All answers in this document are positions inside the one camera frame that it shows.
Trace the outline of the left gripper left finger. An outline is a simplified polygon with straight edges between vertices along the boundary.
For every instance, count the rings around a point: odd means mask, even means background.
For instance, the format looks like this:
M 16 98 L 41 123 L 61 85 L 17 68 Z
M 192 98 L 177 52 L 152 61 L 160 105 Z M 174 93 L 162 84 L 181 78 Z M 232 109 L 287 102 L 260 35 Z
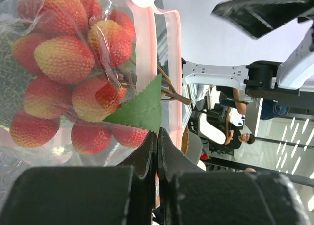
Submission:
M 3 225 L 149 225 L 157 137 L 113 167 L 36 167 L 14 182 Z

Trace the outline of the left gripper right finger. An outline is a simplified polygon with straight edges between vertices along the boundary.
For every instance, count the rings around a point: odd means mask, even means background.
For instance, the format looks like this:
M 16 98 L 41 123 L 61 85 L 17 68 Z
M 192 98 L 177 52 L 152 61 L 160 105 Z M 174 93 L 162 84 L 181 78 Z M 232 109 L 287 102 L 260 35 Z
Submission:
M 308 225 L 290 179 L 278 172 L 206 172 L 161 128 L 160 206 L 167 225 Z

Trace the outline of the green melon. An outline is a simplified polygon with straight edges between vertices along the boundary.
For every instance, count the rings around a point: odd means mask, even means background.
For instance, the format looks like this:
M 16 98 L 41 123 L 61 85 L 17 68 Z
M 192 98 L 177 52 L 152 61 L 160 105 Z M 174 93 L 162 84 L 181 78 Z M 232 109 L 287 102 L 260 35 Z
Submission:
M 16 34 L 0 35 L 0 126 L 10 128 L 14 115 L 23 107 L 28 85 L 36 78 L 12 55 L 12 45 L 19 39 Z

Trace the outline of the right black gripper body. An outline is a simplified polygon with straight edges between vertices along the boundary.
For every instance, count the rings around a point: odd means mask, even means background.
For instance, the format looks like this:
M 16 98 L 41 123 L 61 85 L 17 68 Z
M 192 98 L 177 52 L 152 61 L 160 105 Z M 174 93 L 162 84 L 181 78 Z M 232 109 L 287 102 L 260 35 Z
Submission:
M 259 39 L 293 20 L 312 21 L 314 0 L 230 0 L 215 6 L 212 14 Z

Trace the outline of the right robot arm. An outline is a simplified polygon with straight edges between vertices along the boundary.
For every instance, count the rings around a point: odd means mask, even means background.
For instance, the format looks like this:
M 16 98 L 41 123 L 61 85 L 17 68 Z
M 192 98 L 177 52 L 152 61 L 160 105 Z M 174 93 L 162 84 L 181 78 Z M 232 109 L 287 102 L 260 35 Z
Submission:
M 293 19 L 300 22 L 314 18 L 314 0 L 230 0 L 219 3 L 213 14 L 259 39 Z M 307 80 L 314 73 L 314 29 L 282 63 L 256 61 L 241 66 L 201 65 L 187 62 L 183 66 L 184 84 L 229 86 L 240 91 L 240 100 L 253 98 L 297 97 L 300 91 L 311 92 Z

